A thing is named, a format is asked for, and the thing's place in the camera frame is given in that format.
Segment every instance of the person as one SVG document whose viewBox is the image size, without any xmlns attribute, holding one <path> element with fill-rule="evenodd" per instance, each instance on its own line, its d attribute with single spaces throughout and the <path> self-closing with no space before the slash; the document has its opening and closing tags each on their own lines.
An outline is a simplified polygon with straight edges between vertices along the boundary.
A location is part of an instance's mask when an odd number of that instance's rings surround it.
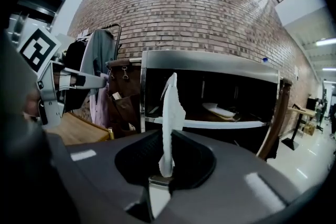
<svg viewBox="0 0 336 224">
<path fill-rule="evenodd" d="M 321 112 L 321 117 L 320 117 L 320 126 L 321 126 L 321 123 L 323 121 L 325 111 L 327 110 L 328 102 L 326 100 L 324 100 L 324 101 L 321 101 L 321 104 L 322 104 L 322 108 L 321 108 L 322 112 Z"/>
<path fill-rule="evenodd" d="M 331 120 L 331 134 L 330 134 L 330 137 L 334 138 L 335 137 L 335 132 L 336 132 L 336 104 L 334 104 L 331 108 L 330 120 Z"/>
</svg>

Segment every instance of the white floor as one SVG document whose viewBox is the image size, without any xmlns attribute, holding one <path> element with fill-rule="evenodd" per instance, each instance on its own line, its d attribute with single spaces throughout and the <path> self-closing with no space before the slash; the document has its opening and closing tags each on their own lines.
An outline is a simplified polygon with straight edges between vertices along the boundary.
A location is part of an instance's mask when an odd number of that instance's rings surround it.
<svg viewBox="0 0 336 224">
<path fill-rule="evenodd" d="M 299 146 L 295 151 L 280 142 L 277 157 L 267 160 L 269 165 L 289 178 L 301 192 L 321 183 L 328 174 L 328 165 L 332 165 L 334 161 L 336 141 L 329 138 L 331 123 L 323 121 L 321 127 L 324 127 L 323 133 L 316 129 L 313 136 L 298 131 L 294 141 Z"/>
</svg>

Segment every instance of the ceiling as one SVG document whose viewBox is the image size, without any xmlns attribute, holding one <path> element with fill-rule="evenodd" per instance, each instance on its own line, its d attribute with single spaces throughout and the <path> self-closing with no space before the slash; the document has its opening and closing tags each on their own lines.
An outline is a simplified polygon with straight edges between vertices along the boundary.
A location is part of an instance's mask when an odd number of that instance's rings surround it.
<svg viewBox="0 0 336 224">
<path fill-rule="evenodd" d="M 336 24 L 327 7 L 287 25 L 286 30 L 305 50 L 318 77 L 322 81 L 336 81 L 335 71 L 322 71 L 322 68 L 336 68 L 336 44 L 316 45 L 318 40 L 336 37 Z"/>
<path fill-rule="evenodd" d="M 336 72 L 322 71 L 323 67 L 336 67 L 336 45 L 316 46 L 317 40 L 336 37 L 335 22 L 327 8 L 287 25 L 286 30 L 303 49 L 317 76 L 322 80 L 336 81 Z"/>
</svg>

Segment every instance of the red brick wall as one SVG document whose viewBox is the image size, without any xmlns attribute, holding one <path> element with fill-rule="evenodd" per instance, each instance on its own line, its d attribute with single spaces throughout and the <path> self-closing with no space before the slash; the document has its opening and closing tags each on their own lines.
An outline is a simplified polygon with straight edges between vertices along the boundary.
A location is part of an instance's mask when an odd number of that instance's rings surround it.
<svg viewBox="0 0 336 224">
<path fill-rule="evenodd" d="M 160 49 L 233 54 L 258 62 L 267 57 L 293 81 L 296 65 L 300 78 L 294 81 L 290 102 L 305 105 L 316 81 L 274 6 L 272 0 L 83 0 L 69 34 L 120 23 L 120 58 Z M 292 128 L 292 117 L 287 117 L 286 129 Z"/>
</svg>

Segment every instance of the wooden tabletop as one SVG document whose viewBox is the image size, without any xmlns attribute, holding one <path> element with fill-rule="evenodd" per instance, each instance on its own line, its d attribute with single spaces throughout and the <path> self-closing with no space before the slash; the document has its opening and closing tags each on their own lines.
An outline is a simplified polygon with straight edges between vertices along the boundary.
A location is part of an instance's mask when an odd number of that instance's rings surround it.
<svg viewBox="0 0 336 224">
<path fill-rule="evenodd" d="M 310 117 L 314 117 L 315 114 L 316 114 L 316 111 L 310 110 L 310 109 L 304 109 L 304 108 L 302 108 L 302 110 L 295 109 L 295 108 L 287 108 L 287 109 L 289 111 L 294 111 L 294 112 L 297 112 L 297 113 L 300 113 L 300 114 L 303 114 L 303 115 L 307 115 L 307 116 L 310 116 Z"/>
<path fill-rule="evenodd" d="M 58 134 L 65 145 L 104 141 L 109 137 L 108 130 L 85 121 L 72 113 L 65 113 L 59 126 L 46 130 Z"/>
</svg>

